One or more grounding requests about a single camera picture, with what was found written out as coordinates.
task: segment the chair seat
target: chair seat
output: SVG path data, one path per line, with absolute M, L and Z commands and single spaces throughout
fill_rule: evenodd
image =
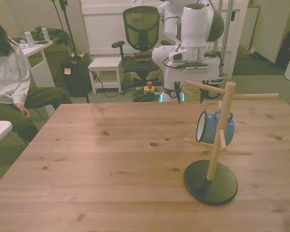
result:
M 155 71 L 159 69 L 159 66 L 152 60 L 148 61 L 135 61 L 134 57 L 126 56 L 123 58 L 121 65 L 124 69 L 130 71 Z

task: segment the blue mug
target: blue mug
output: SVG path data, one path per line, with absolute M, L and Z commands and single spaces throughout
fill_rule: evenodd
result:
M 218 113 L 220 113 L 220 110 L 217 110 L 214 114 L 208 114 L 206 111 L 203 111 L 201 113 L 196 132 L 197 142 L 214 144 L 219 120 L 219 116 L 217 115 Z M 230 112 L 230 118 L 227 122 L 227 127 L 224 132 L 227 145 L 229 145 L 232 141 L 234 135 L 234 127 L 235 126 L 233 121 L 233 114 Z

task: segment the plastic bottle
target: plastic bottle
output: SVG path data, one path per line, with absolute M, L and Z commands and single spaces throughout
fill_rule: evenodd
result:
M 50 38 L 49 38 L 49 35 L 48 35 L 48 31 L 47 31 L 47 28 L 45 27 L 44 24 L 42 24 L 41 31 L 43 33 L 44 40 L 47 41 L 47 42 L 50 42 Z
M 26 40 L 27 40 L 29 47 L 34 47 L 34 40 L 33 40 L 33 37 L 31 35 L 31 32 L 28 31 L 28 28 L 25 28 L 24 34 L 25 34 L 25 37 L 26 37 Z

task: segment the person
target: person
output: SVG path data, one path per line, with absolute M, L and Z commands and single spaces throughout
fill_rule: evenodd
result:
M 28 109 L 72 103 L 69 94 L 58 87 L 29 87 L 30 71 L 18 44 L 0 25 L 0 120 L 10 121 L 13 131 L 31 142 L 38 133 Z

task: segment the mug handle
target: mug handle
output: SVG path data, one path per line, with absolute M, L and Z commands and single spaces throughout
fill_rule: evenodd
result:
M 217 119 L 217 114 L 220 113 L 220 110 L 216 110 L 214 113 L 214 119 Z M 230 112 L 230 118 L 228 119 L 228 123 L 230 123 L 233 119 L 233 113 Z

